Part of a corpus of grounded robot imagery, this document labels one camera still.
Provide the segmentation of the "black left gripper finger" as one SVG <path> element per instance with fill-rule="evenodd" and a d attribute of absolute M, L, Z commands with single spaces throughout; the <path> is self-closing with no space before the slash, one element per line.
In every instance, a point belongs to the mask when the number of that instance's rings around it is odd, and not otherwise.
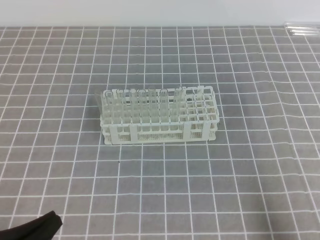
<path fill-rule="evenodd" d="M 0 231 L 1 240 L 52 240 L 63 225 L 53 210 L 25 224 Z"/>

